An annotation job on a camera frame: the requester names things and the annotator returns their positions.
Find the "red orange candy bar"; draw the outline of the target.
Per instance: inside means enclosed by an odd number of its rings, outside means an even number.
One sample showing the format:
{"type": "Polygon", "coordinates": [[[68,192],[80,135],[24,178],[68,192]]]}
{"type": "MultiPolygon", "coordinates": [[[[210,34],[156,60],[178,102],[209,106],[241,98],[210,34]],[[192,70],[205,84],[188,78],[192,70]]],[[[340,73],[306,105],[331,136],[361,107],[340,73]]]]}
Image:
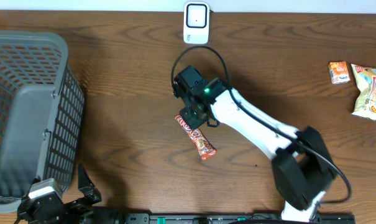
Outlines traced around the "red orange candy bar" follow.
{"type": "Polygon", "coordinates": [[[191,129],[180,114],[175,116],[175,120],[180,124],[180,126],[190,137],[203,161],[217,154],[217,150],[207,140],[207,138],[199,128],[191,129]]]}

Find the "small orange tissue pack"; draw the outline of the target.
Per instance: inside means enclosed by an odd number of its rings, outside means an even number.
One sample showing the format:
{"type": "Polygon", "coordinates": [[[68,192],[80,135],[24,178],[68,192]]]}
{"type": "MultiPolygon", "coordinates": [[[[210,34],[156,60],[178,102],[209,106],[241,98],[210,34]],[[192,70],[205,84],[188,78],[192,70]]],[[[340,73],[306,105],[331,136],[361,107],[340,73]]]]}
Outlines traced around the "small orange tissue pack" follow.
{"type": "Polygon", "coordinates": [[[328,69],[332,84],[347,83],[351,80],[346,62],[330,62],[328,69]]]}

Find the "cream snack bag blue edges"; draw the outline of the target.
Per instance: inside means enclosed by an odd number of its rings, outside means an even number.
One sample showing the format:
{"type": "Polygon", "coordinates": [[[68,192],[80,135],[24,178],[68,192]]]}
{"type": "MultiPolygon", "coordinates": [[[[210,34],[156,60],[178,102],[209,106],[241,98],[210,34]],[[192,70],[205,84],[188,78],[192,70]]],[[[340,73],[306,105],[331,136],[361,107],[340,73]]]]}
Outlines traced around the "cream snack bag blue edges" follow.
{"type": "Polygon", "coordinates": [[[376,68],[355,64],[351,67],[360,91],[352,115],[376,121],[376,68]]]}

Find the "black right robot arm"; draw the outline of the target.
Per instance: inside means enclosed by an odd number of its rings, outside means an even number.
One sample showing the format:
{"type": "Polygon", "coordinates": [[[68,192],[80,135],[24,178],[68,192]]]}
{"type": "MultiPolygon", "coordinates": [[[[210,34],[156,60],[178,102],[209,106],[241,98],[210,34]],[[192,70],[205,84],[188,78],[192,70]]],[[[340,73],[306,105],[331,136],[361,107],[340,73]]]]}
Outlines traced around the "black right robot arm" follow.
{"type": "Polygon", "coordinates": [[[215,153],[199,130],[211,119],[225,124],[258,147],[272,164],[273,178],[285,201],[281,218],[311,222],[337,172],[330,166],[331,155],[320,135],[281,123],[245,100],[237,90],[228,89],[219,78],[204,79],[197,69],[186,67],[172,77],[173,94],[184,108],[176,120],[191,135],[201,156],[215,153]]]}

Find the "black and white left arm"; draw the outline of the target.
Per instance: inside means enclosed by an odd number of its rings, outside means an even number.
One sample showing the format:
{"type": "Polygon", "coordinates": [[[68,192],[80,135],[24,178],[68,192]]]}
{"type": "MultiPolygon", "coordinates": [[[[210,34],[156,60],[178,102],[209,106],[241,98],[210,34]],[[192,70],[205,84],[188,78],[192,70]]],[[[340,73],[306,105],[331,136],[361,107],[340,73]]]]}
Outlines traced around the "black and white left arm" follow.
{"type": "Polygon", "coordinates": [[[115,209],[96,207],[101,193],[88,177],[82,164],[78,165],[78,190],[83,194],[72,202],[63,203],[60,186],[54,178],[36,177],[29,191],[21,198],[14,222],[27,223],[122,223],[123,216],[115,209]]]}

